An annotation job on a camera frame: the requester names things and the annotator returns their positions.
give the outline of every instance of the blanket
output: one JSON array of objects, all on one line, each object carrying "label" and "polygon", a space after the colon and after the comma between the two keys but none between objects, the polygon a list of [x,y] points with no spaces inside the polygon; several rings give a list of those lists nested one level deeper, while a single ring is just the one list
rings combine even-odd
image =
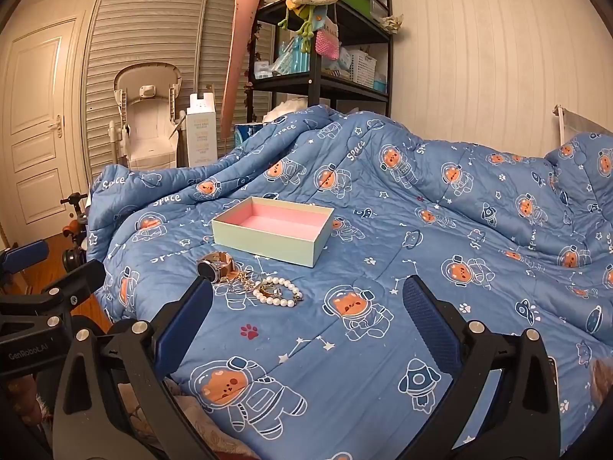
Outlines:
[{"label": "blanket", "polygon": [[91,189],[88,259],[107,271],[96,297],[111,320],[150,320],[191,284],[197,259],[225,250],[211,230],[225,209],[248,196],[333,207],[315,268],[228,250],[247,278],[290,279],[304,301],[269,306],[240,282],[216,285],[172,376],[182,390],[261,458],[391,460],[451,381],[399,295],[417,273],[467,319],[541,333],[565,449],[595,413],[594,363],[613,355],[612,151],[611,137],[585,133],[525,158],[312,107],[210,166],[108,166]]}]

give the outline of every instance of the white plastic basket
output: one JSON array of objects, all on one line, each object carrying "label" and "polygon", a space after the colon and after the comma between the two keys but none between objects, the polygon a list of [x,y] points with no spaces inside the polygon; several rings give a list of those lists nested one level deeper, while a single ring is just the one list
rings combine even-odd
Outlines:
[{"label": "white plastic basket", "polygon": [[351,81],[372,88],[375,85],[375,66],[377,60],[362,50],[350,50]]}]

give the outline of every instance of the bracelet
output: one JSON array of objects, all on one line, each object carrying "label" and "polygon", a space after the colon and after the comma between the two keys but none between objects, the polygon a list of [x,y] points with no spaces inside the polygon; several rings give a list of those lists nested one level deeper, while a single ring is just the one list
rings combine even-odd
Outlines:
[{"label": "bracelet", "polygon": [[[279,287],[285,286],[293,294],[293,299],[283,299],[281,297],[281,289]],[[266,304],[273,304],[274,306],[287,306],[293,308],[299,301],[302,301],[302,292],[289,280],[284,278],[278,278],[277,276],[268,276],[267,278],[259,281],[255,285],[253,295],[261,302]]]}]

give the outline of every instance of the small white box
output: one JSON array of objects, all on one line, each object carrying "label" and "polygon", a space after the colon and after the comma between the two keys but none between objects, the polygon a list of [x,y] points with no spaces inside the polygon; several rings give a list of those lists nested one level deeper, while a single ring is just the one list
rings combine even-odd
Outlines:
[{"label": "small white box", "polygon": [[206,166],[217,161],[217,121],[212,93],[204,93],[201,99],[197,93],[189,96],[185,131],[189,167]]}]

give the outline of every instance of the door panel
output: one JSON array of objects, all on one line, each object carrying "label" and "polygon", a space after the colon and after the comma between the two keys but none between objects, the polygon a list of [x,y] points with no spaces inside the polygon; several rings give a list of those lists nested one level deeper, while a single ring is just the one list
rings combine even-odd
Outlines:
[{"label": "door panel", "polygon": [[59,233],[70,221],[60,199],[71,192],[64,137],[64,83],[74,21],[10,44],[5,75],[3,151],[8,199],[20,243]]}]

